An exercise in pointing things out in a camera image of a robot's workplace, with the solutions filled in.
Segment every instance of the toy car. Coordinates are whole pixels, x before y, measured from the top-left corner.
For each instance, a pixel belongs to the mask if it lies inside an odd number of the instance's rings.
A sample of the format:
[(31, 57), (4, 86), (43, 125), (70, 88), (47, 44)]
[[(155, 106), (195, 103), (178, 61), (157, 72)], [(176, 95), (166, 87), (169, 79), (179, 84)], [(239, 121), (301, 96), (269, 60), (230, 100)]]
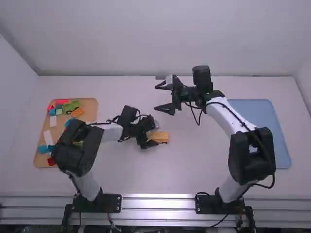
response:
[(74, 110), (78, 109), (79, 107), (80, 107), (80, 102), (78, 100), (73, 100), (69, 103), (64, 103), (63, 111), (66, 114), (71, 114)]

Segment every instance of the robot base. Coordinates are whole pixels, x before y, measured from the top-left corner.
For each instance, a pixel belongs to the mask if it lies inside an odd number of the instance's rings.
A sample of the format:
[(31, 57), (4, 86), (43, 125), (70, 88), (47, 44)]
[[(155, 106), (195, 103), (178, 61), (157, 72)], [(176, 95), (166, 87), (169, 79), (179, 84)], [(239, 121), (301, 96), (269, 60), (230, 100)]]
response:
[(101, 193), (94, 201), (88, 201), (76, 195), (72, 202), (72, 211), (81, 213), (120, 213), (122, 196)]
[(195, 197), (195, 211), (199, 215), (235, 215), (244, 212), (244, 199), (232, 201), (230, 203), (223, 203), (218, 195), (218, 188), (216, 195), (196, 195)]

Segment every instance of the table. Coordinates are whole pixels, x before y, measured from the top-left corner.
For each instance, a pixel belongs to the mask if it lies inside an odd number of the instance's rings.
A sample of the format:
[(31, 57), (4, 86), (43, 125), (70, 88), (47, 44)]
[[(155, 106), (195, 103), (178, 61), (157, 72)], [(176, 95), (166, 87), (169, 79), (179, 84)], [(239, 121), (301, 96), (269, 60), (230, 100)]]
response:
[[(191, 77), (181, 77), (192, 85)], [(253, 187), (245, 202), (253, 206), (258, 227), (311, 228), (311, 118), (292, 77), (213, 77), (214, 88), (228, 99), (269, 99), (276, 110), (292, 167), (276, 172), (272, 190)], [(223, 216), (197, 215), (193, 197), (213, 193), (229, 175), (229, 139), (208, 116), (198, 127), (185, 105), (170, 116), (153, 107), (171, 101), (169, 91), (154, 90), (160, 81), (142, 76), (42, 76), (30, 98), (13, 147), (1, 164), (0, 224), (60, 224), (74, 194), (69, 179), (56, 168), (35, 168), (33, 155), (46, 106), (54, 98), (95, 97), (98, 121), (121, 113), (125, 104), (152, 114), (171, 142), (141, 151), (135, 140), (103, 144), (93, 173), (105, 192), (121, 193), (119, 225), (209, 226)], [(271, 178), (262, 183), (270, 184)], [(72, 224), (78, 224), (74, 214)], [(82, 214), (82, 224), (108, 225), (106, 214)], [(222, 227), (234, 226), (229, 216)]]

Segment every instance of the cork mat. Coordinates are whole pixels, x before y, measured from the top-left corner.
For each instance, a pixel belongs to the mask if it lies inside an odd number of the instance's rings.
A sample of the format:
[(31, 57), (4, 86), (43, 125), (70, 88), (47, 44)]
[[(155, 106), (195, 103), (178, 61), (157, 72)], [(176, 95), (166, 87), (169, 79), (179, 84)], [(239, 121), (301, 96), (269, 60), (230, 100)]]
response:
[[(76, 99), (79, 100), (81, 103), (81, 107), (84, 110), (84, 113), (79, 115), (77, 119), (85, 121), (85, 122), (94, 122), (96, 120), (97, 116), (97, 110), (98, 110), (98, 102), (94, 98), (85, 98), (85, 99)], [(55, 106), (55, 100), (52, 100), (50, 104), (53, 104)], [(50, 127), (50, 115), (47, 112), (44, 120), (44, 124), (41, 130), (40, 138), (38, 141), (37, 148), (41, 145), (46, 145), (46, 142), (44, 140), (43, 132), (50, 130), (53, 143), (56, 143), (59, 137), (62, 135), (64, 129), (65, 129), (65, 123), (72, 118), (72, 115), (69, 114), (61, 114), (56, 116), (56, 126)], [(34, 157), (34, 165), (35, 167), (52, 167), (48, 164), (48, 158), (50, 157), (49, 153), (41, 154), (38, 149), (35, 152)]]

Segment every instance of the white wall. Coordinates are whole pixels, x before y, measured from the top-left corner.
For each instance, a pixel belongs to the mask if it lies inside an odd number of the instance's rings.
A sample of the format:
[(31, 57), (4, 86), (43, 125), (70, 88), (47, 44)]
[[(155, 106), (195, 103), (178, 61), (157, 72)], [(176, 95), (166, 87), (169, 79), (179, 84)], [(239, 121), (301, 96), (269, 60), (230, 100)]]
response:
[(40, 74), (293, 74), (309, 0), (2, 0), (0, 24)]
[(311, 59), (305, 62), (295, 74), (295, 79), (311, 114)]
[(0, 161), (9, 154), (37, 78), (0, 34)]

